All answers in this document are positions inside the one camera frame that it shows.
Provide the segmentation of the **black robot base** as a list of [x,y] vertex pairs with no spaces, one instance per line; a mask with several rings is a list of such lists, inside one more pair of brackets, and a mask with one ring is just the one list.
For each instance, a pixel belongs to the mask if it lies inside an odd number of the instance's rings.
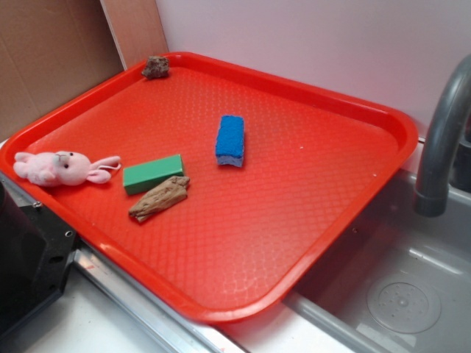
[[63,295],[76,236],[47,206],[19,206],[1,186],[1,339]]

